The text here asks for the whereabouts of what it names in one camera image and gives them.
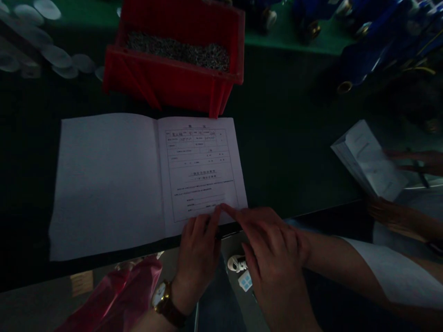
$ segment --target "form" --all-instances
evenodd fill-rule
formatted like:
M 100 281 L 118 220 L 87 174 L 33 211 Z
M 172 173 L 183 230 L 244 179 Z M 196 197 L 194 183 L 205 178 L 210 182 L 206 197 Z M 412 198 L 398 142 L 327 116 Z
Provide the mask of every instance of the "form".
M 158 134 L 167 237 L 220 203 L 247 207 L 232 119 L 164 118 Z
M 349 130 L 346 134 L 346 146 L 376 196 L 394 200 L 407 184 L 407 179 L 383 153 L 366 121 L 359 121 Z

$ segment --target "white paper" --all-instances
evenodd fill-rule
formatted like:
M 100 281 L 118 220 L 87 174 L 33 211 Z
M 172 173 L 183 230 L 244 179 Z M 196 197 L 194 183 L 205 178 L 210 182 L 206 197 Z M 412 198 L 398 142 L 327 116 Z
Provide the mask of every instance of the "white paper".
M 158 129 L 167 237 L 222 202 L 247 207 L 233 119 L 163 118 Z
M 387 247 L 343 239 L 368 264 L 389 301 L 443 310 L 443 285 L 420 265 Z
M 52 261 L 165 237 L 156 121 L 114 113 L 62 121 Z
M 393 201 L 407 184 L 407 179 L 385 156 L 366 121 L 359 121 L 348 131 L 346 146 L 376 195 Z

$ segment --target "white round disc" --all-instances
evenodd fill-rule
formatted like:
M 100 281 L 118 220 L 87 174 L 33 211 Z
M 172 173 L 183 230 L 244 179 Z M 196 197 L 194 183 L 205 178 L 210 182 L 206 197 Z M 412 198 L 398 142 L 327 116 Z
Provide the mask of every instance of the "white round disc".
M 78 76 L 78 69 L 72 66 L 68 68 L 59 68 L 56 66 L 52 66 L 52 70 L 66 79 L 73 79 Z
M 43 16 L 40 15 L 35 8 L 28 5 L 18 5 L 14 8 L 14 13 L 19 19 L 31 25 L 40 26 L 45 23 Z
M 86 54 L 73 55 L 72 65 L 85 74 L 93 73 L 96 70 L 94 61 L 92 61 Z
M 55 45 L 47 45 L 42 49 L 43 57 L 48 60 L 51 64 L 59 68 L 67 68 L 72 66 L 72 58 L 62 50 L 60 47 Z
M 103 82 L 103 75 L 105 74 L 105 67 L 101 66 L 96 69 L 97 78 Z
M 44 18 L 56 20 L 61 17 L 60 9 L 51 0 L 35 0 L 34 7 Z
M 0 20 L 39 50 L 54 43 L 51 36 L 42 29 L 13 18 L 5 12 L 0 11 Z
M 15 57 L 6 52 L 0 52 L 0 70 L 14 72 L 20 69 L 20 64 Z
M 9 8 L 7 5 L 5 5 L 3 2 L 0 1 L 0 10 L 3 10 L 4 12 L 7 12 L 9 14 Z
M 43 50 L 46 46 L 54 44 L 50 35 L 33 25 L 23 26 L 21 35 L 29 41 L 32 46 L 39 50 Z

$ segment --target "open booklet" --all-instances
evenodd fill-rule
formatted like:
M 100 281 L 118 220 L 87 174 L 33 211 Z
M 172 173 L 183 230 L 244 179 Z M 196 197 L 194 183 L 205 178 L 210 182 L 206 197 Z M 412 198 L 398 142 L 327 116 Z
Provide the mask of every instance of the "open booklet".
M 331 148 L 370 196 L 393 201 L 407 184 L 365 120 L 357 122 Z
M 233 119 L 128 113 L 65 119 L 50 259 L 179 235 L 189 218 L 222 202 L 247 207 Z M 230 221 L 223 213 L 220 224 Z

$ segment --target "white shoe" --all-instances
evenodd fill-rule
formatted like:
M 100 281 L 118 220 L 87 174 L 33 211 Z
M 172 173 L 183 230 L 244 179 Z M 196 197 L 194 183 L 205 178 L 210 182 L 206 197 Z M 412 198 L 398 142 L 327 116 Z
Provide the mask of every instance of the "white shoe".
M 246 264 L 245 255 L 234 255 L 227 261 L 227 267 L 229 270 L 234 271 L 236 273 L 240 271 L 244 271 L 248 269 Z

